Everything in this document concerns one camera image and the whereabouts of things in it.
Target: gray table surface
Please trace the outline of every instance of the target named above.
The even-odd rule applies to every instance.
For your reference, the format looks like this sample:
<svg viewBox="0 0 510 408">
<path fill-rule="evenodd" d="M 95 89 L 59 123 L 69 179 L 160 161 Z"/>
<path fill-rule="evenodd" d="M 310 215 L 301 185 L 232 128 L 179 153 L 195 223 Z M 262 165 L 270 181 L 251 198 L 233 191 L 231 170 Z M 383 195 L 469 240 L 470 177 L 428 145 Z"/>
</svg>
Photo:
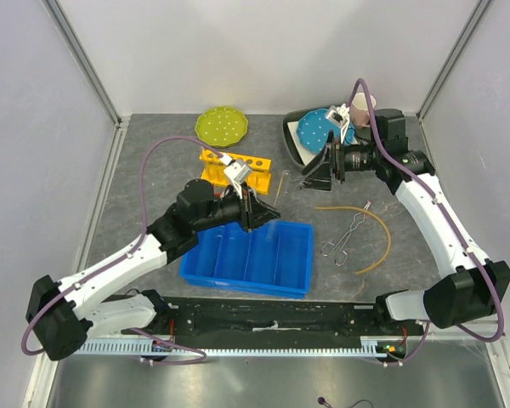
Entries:
<svg viewBox="0 0 510 408">
<path fill-rule="evenodd" d="M 194 135 L 197 115 L 134 115 L 122 146 L 119 162 L 89 255 L 89 264 L 123 248 L 140 232 L 141 211 L 138 174 L 141 159 L 158 139 L 169 135 Z M 332 302 L 372 302 L 379 294 L 400 289 L 424 289 L 438 281 L 438 270 L 427 243 L 405 208 L 386 185 L 370 173 L 349 173 L 344 184 L 334 191 L 297 190 L 302 179 L 289 158 L 281 121 L 283 116 L 250 115 L 248 134 L 227 151 L 272 159 L 273 181 L 269 195 L 274 202 L 282 172 L 290 177 L 280 199 L 282 218 L 314 226 L 314 267 L 307 300 Z M 411 149 L 425 150 L 415 117 L 407 117 L 406 133 Z M 145 173 L 145 194 L 150 222 L 161 216 L 175 196 L 191 179 L 199 178 L 203 164 L 200 149 L 188 142 L 165 143 L 150 158 Z M 314 206 L 363 207 L 372 201 L 371 210 L 388 225 L 392 235 L 391 252 L 377 269 L 363 275 L 354 272 L 378 260 L 387 245 L 379 224 L 367 219 L 348 243 L 349 259 L 337 267 L 332 258 L 320 255 L 321 244 L 337 240 L 348 228 L 354 212 L 317 211 Z M 155 270 L 126 286 L 140 290 L 154 288 L 162 296 L 203 298 L 274 298 L 244 292 L 228 292 L 191 286 L 179 277 L 179 261 Z"/>
</svg>

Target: metal floor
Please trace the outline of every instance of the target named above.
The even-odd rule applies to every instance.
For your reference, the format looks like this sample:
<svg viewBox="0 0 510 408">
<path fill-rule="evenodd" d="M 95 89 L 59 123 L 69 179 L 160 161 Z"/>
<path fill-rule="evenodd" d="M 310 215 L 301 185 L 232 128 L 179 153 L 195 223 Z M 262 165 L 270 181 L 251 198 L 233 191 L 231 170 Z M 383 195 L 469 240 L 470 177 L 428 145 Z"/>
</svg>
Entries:
<svg viewBox="0 0 510 408">
<path fill-rule="evenodd" d="M 220 358 L 156 366 L 119 356 L 59 364 L 47 408 L 500 408 L 485 346 L 427 342 L 402 368 L 351 358 Z M 362 403 L 356 408 L 370 408 Z"/>
</svg>

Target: blue plastic tray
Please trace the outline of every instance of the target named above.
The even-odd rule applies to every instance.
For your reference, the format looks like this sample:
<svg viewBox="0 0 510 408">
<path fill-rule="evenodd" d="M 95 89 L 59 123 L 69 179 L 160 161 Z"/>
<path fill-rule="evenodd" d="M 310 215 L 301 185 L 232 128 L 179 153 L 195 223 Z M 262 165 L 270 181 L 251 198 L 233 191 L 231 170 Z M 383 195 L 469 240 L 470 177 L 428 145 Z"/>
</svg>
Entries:
<svg viewBox="0 0 510 408">
<path fill-rule="evenodd" d="M 274 221 L 252 233 L 238 223 L 198 233 L 179 275 L 191 285 L 304 298 L 309 291 L 314 229 L 309 224 Z"/>
</svg>

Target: yellow test tube rack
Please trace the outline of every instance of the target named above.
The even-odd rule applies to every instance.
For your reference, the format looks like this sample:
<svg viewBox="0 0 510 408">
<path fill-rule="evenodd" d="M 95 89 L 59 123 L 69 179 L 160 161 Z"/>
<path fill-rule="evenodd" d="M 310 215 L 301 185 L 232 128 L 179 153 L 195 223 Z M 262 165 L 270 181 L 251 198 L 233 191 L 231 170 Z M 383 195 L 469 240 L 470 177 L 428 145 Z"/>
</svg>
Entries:
<svg viewBox="0 0 510 408">
<path fill-rule="evenodd" d="M 272 174 L 270 174 L 272 161 L 270 159 L 236 155 L 234 153 L 227 154 L 233 159 L 242 159 L 253 170 L 247 176 L 247 185 L 261 194 L 267 195 L 270 192 L 270 182 L 272 181 Z M 199 158 L 204 162 L 204 171 L 202 172 L 201 179 L 207 180 L 218 187 L 229 185 L 223 173 L 224 164 L 210 150 L 203 149 Z"/>
</svg>

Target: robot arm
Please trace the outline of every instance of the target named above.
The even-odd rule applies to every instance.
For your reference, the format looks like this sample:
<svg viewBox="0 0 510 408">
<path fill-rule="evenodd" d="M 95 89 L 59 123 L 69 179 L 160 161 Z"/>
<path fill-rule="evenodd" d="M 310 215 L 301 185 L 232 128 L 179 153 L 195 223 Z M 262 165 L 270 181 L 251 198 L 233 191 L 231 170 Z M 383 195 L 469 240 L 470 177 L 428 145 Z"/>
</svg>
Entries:
<svg viewBox="0 0 510 408">
<path fill-rule="evenodd" d="M 196 232 L 231 222 L 238 222 L 244 230 L 251 231 L 280 216 L 245 184 L 251 172 L 246 163 L 230 161 L 224 172 L 230 186 L 220 197 L 213 194 L 213 187 L 207 181 L 191 180 L 178 194 L 176 202 L 147 228 L 143 237 L 139 236 L 82 272 L 58 282 L 53 282 L 47 275 L 34 284 L 26 314 L 29 322 L 52 298 L 75 287 L 34 327 L 51 360 L 64 359 L 88 338 L 130 327 L 146 327 L 157 313 L 166 311 L 168 306 L 155 291 L 144 291 L 118 301 L 105 300 L 131 281 L 188 252 L 198 243 Z M 86 283 L 79 283 L 84 276 L 106 265 L 111 266 Z"/>
<path fill-rule="evenodd" d="M 482 261 L 502 299 L 510 281 L 510 269 L 506 262 L 492 263 L 488 254 L 476 244 L 446 200 L 436 175 L 424 173 L 419 177 L 437 193 L 439 202 L 446 207 L 468 242 L 468 251 Z M 478 268 L 462 249 L 461 242 L 444 215 L 422 186 L 413 181 L 402 181 L 395 195 L 414 218 L 428 243 L 439 270 L 440 282 L 427 290 L 379 297 L 388 318 L 431 320 L 437 327 L 446 328 L 493 315 L 495 305 Z"/>
<path fill-rule="evenodd" d="M 345 105 L 340 108 L 332 106 L 326 117 L 344 129 L 349 125 L 349 116 L 345 113 Z M 501 300 L 510 281 L 510 269 L 506 262 L 490 261 L 451 208 L 428 158 L 421 151 L 408 149 L 402 112 L 377 110 L 375 118 L 387 153 L 428 185 L 436 193 L 434 199 L 418 182 L 411 180 L 383 157 L 373 133 L 371 140 L 355 146 L 337 143 L 329 135 L 324 150 L 303 171 L 306 178 L 299 187 L 329 190 L 333 177 L 343 182 L 346 172 L 375 170 L 376 176 L 386 183 L 414 218 L 433 253 L 440 282 L 427 290 L 402 291 L 377 297 L 377 306 L 384 320 L 430 320 L 439 328 L 447 328 L 493 315 L 496 308 L 490 291 L 469 252 L 480 260 Z M 466 251 L 439 206 L 450 214 L 460 235 L 468 243 Z"/>
</svg>

